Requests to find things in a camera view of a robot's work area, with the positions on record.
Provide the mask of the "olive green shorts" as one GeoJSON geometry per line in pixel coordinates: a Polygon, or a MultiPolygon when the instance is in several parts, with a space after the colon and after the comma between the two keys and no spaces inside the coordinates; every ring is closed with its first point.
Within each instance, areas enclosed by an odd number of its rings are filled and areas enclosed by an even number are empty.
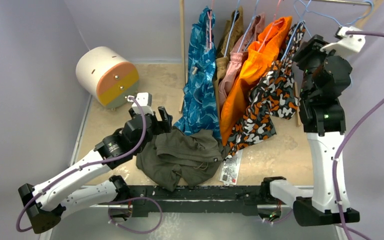
{"type": "Polygon", "coordinates": [[[229,150],[213,137],[212,130],[185,135],[173,127],[146,144],[136,157],[136,166],[156,184],[173,192],[181,179],[190,188],[211,179],[229,150]]]}

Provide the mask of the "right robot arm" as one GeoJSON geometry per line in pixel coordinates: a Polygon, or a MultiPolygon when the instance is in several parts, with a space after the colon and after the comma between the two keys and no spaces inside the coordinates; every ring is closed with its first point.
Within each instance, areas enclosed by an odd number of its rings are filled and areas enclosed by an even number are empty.
{"type": "Polygon", "coordinates": [[[351,208],[344,179],[339,146],[346,131],[345,112],[339,96],[351,84],[352,67],[347,57],[365,45],[363,36],[338,35],[328,43],[320,35],[303,43],[293,57],[304,77],[300,93],[300,119],[310,145],[314,186],[308,193],[284,177],[266,177],[261,199],[271,204],[280,200],[290,206],[302,227],[356,223],[357,210],[351,208]]]}

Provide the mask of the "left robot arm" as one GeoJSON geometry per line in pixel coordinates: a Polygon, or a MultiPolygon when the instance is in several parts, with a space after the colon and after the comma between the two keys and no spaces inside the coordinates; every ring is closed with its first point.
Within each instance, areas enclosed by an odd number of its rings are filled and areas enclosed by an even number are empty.
{"type": "Polygon", "coordinates": [[[129,109],[131,120],[105,137],[81,160],[41,184],[26,183],[19,187],[23,209],[16,221],[17,231],[44,233],[70,214],[97,204],[148,201],[144,194],[131,191],[119,175],[89,188],[83,185],[133,159],[154,136],[169,133],[173,117],[162,106],[158,111],[161,120],[157,119],[154,111],[144,113],[143,110],[129,109]],[[20,227],[23,215],[27,215],[31,223],[27,229],[20,227]]]}

